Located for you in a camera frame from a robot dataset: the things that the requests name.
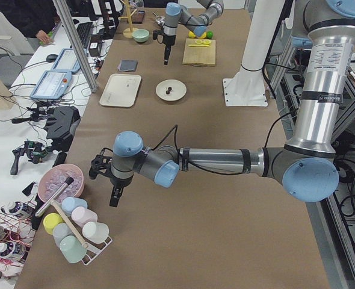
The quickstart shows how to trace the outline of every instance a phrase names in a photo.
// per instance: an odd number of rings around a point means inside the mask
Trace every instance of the white cup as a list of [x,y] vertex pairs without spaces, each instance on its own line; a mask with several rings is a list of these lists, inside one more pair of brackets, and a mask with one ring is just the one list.
[[82,227],[82,235],[96,244],[103,243],[109,234],[110,229],[104,223],[88,222]]
[[72,212],[71,218],[80,227],[84,227],[84,225],[88,222],[97,222],[97,214],[94,211],[84,207],[75,208]]
[[66,236],[71,236],[71,235],[74,236],[72,230],[65,223],[58,224],[53,229],[52,235],[53,235],[53,238],[55,239],[55,243],[56,243],[57,247],[60,246],[62,239],[65,238]]

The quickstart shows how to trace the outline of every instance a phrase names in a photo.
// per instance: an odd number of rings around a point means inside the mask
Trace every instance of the person's hand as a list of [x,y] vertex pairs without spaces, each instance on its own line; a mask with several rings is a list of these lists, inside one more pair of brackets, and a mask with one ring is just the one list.
[[43,30],[40,30],[35,36],[45,45],[52,42],[52,39]]

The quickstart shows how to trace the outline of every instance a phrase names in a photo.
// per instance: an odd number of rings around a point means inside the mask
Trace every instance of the black box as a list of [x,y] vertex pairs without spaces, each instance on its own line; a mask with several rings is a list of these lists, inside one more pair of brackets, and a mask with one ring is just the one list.
[[103,41],[100,34],[92,34],[91,41],[89,43],[89,55],[92,57],[98,57],[101,53],[101,46]]

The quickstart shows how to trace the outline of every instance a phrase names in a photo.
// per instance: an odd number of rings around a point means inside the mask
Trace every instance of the brown table surface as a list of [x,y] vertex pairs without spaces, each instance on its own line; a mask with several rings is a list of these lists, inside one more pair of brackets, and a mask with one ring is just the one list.
[[[136,27],[156,29],[153,18],[152,10],[146,10],[146,23]],[[164,45],[151,38],[142,45],[124,39],[120,31],[128,26],[120,25],[98,78],[100,88],[90,97],[67,159],[84,172],[82,197],[108,224],[114,242],[89,266],[69,264],[41,225],[16,289],[329,287],[305,204],[272,179],[181,172],[166,189],[135,175],[119,207],[111,208],[109,179],[87,177],[94,156],[125,130],[138,132],[144,144],[154,146],[177,123],[180,147],[261,147],[279,116],[275,101],[266,108],[226,107],[221,85],[239,71],[249,24],[245,10],[226,10],[214,21],[215,67],[181,64],[188,35],[184,27],[164,66]],[[135,73],[143,79],[136,103],[132,108],[101,107],[104,85],[122,59],[138,60]],[[175,103],[155,93],[159,82],[171,78],[187,86],[186,96]],[[269,144],[282,146],[284,141],[279,124]]]

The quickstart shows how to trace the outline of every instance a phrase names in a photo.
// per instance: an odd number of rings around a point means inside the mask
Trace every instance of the white plate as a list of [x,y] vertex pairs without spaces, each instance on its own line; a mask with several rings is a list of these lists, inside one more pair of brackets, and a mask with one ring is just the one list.
[[167,79],[156,86],[156,94],[165,101],[177,101],[185,96],[187,88],[184,83],[176,79]]
[[141,76],[134,74],[112,74],[100,98],[106,107],[131,107],[135,104]]

